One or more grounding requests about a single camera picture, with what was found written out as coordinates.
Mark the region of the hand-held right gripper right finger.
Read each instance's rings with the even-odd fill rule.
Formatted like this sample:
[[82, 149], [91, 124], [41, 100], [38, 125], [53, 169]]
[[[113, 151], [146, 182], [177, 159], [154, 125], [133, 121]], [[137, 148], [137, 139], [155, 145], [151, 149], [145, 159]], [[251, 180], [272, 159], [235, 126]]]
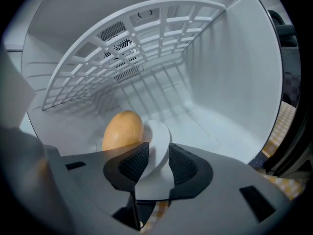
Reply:
[[174, 177], [166, 212], [168, 235], [260, 235], [288, 198], [243, 162], [170, 144]]

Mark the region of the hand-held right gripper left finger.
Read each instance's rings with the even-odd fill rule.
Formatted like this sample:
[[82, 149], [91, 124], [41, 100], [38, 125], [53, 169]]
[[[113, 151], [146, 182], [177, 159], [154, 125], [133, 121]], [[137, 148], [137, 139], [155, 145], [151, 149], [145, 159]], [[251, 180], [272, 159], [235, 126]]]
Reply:
[[46, 147], [48, 165], [71, 231], [138, 231], [135, 186], [149, 160], [147, 142], [62, 157]]

